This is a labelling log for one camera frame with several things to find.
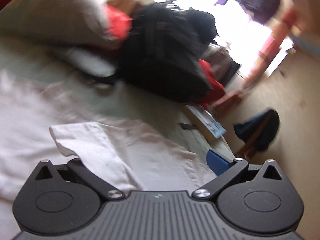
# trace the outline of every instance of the white pillow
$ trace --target white pillow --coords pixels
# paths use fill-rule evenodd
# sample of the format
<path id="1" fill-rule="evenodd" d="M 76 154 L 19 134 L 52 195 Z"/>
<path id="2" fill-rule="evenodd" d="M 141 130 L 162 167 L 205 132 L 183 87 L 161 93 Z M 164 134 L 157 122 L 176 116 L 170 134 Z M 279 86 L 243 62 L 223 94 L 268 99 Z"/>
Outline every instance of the white pillow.
<path id="1" fill-rule="evenodd" d="M 0 11 L 0 32 L 63 44 L 115 49 L 107 34 L 107 0 L 12 0 Z"/>

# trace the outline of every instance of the bed sheet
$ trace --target bed sheet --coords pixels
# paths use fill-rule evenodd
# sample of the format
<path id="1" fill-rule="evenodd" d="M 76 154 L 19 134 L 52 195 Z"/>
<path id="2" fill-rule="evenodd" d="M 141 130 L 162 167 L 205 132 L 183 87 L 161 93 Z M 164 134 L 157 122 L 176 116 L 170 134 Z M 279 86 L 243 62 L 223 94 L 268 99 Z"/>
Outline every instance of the bed sheet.
<path id="1" fill-rule="evenodd" d="M 0 36 L 0 68 L 38 82 L 63 82 L 64 89 L 72 91 L 94 113 L 141 119 L 168 139 L 197 153 L 203 163 L 209 149 L 234 158 L 224 138 L 209 145 L 199 131 L 183 130 L 178 123 L 189 123 L 189 120 L 180 111 L 179 104 L 123 82 L 115 87 L 94 87 L 77 70 L 50 56 L 49 48 L 22 38 Z M 13 219 L 11 204 L 0 199 L 3 217 Z M 10 239 L 16 230 L 17 226 L 8 227 L 2 237 Z"/>

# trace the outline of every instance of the triangular cutout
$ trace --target triangular cutout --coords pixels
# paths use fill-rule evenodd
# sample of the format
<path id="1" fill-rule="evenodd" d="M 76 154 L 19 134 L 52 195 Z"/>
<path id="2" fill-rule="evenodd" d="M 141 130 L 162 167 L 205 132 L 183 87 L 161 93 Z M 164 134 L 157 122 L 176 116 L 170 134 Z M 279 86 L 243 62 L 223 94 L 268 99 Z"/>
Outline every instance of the triangular cutout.
<path id="1" fill-rule="evenodd" d="M 39 171 L 38 175 L 36 176 L 36 180 L 40 179 L 51 179 L 52 175 L 47 166 L 43 166 Z"/>
<path id="2" fill-rule="evenodd" d="M 266 179 L 276 179 L 276 180 L 281 180 L 281 176 L 276 170 L 274 166 L 269 165 L 266 172 L 263 175 L 264 178 Z"/>

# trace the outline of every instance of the white cloth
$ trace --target white cloth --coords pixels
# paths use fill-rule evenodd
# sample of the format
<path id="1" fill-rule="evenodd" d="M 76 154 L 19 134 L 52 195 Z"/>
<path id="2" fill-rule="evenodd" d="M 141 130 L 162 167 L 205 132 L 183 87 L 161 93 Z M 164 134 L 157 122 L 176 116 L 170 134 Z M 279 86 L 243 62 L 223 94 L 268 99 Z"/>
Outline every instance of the white cloth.
<path id="1" fill-rule="evenodd" d="M 106 31 L 107 0 L 12 0 L 0 12 L 0 31 L 63 44 L 116 49 Z"/>
<path id="2" fill-rule="evenodd" d="M 95 117 L 83 110 L 61 83 L 35 85 L 3 71 L 0 73 L 0 239 L 20 230 L 11 205 L 22 185 L 42 159 L 65 164 L 49 133 L 49 126 L 87 122 Z"/>
<path id="3" fill-rule="evenodd" d="M 216 177 L 197 154 L 146 123 L 111 118 L 102 122 L 55 125 L 50 133 L 63 155 L 76 154 L 91 172 L 126 193 L 191 193 Z"/>

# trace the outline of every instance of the black backpack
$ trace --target black backpack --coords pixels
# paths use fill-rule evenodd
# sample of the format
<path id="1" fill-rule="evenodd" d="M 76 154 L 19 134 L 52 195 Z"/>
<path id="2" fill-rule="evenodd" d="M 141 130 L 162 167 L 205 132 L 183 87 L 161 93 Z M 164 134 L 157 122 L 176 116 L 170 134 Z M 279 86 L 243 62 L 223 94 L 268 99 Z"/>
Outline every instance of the black backpack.
<path id="1" fill-rule="evenodd" d="M 143 7 L 121 47 L 126 82 L 177 102 L 204 97 L 210 85 L 198 64 L 203 45 L 185 17 L 162 4 Z"/>

